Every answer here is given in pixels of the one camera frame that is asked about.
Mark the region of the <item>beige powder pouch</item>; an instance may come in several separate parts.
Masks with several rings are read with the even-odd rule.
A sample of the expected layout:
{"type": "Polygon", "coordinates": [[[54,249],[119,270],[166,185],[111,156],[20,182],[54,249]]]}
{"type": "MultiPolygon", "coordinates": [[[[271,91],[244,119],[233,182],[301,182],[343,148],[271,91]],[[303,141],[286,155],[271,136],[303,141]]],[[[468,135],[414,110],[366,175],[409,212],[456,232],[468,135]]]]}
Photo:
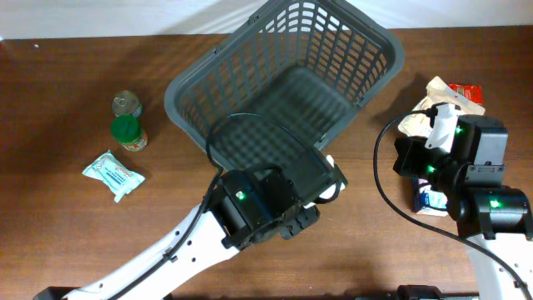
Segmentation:
{"type": "MultiPolygon", "coordinates": [[[[486,109],[469,99],[454,92],[448,83],[436,76],[426,85],[426,96],[413,108],[425,110],[437,103],[454,103],[461,108],[460,114],[484,115],[486,109]]],[[[430,118],[423,114],[413,114],[405,117],[397,126],[401,133],[408,137],[420,136],[428,138],[431,133],[430,118]]]]}

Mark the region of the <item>blue Kleenex tissue multipack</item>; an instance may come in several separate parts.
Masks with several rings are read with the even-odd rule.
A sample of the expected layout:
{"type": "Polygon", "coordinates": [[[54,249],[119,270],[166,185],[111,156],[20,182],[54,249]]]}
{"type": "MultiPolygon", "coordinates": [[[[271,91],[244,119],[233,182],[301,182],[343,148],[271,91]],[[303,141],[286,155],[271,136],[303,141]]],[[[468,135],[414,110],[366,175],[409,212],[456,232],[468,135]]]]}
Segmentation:
{"type": "Polygon", "coordinates": [[[436,192],[425,179],[414,178],[413,212],[420,215],[446,217],[447,197],[443,192],[436,192]]]}

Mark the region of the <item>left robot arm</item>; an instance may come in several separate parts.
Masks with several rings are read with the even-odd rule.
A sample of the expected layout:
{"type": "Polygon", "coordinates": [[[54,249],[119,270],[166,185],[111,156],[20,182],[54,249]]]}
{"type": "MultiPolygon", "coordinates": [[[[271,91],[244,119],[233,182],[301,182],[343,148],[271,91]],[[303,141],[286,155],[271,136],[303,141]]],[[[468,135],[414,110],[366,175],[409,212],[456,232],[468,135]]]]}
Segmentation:
{"type": "Polygon", "coordinates": [[[85,287],[47,287],[38,299],[168,299],[198,273],[276,234],[291,239],[319,217],[347,180],[332,156],[311,149],[287,167],[272,162],[217,178],[205,202],[118,270],[85,287]]]}

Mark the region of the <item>red spaghetti pack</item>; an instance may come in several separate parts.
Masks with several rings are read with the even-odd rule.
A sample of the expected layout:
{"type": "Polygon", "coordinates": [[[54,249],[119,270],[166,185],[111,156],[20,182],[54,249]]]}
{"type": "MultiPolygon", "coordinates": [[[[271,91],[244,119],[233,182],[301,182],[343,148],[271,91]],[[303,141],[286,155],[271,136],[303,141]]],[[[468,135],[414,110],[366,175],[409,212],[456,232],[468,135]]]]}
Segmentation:
{"type": "Polygon", "coordinates": [[[448,86],[456,93],[459,93],[461,96],[469,99],[470,101],[483,105],[483,96],[481,86],[478,85],[463,85],[449,83],[448,86]]]}

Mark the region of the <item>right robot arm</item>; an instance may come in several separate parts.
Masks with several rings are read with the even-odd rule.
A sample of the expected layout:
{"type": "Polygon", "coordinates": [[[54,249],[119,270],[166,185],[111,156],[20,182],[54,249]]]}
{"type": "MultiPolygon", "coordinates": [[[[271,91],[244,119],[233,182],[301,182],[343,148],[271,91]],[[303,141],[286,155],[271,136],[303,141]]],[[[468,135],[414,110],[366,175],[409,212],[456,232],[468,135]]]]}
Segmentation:
{"type": "Polygon", "coordinates": [[[393,169],[446,195],[480,298],[530,299],[532,209],[520,189],[503,183],[507,129],[494,118],[467,114],[448,132],[448,150],[426,137],[398,138],[393,169]]]}

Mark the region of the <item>grey plastic slatted basket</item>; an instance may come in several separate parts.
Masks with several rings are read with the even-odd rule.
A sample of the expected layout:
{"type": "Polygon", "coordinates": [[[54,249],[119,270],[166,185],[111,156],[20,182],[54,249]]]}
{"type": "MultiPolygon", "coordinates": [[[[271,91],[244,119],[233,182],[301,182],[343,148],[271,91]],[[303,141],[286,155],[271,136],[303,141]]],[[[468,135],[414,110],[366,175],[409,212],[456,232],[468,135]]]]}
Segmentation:
{"type": "Polygon", "coordinates": [[[168,86],[167,116],[226,170],[326,148],[397,75],[399,39],[346,1],[269,1],[168,86]]]}

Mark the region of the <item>mint green tissue pack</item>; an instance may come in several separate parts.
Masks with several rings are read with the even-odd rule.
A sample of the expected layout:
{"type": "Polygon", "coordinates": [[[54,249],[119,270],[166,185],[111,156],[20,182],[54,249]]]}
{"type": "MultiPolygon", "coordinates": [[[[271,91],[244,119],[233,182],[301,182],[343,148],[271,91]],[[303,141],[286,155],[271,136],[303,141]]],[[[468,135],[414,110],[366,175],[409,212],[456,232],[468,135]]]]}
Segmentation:
{"type": "Polygon", "coordinates": [[[104,183],[114,194],[114,202],[138,188],[146,179],[143,175],[127,169],[110,150],[88,165],[82,174],[104,183]]]}

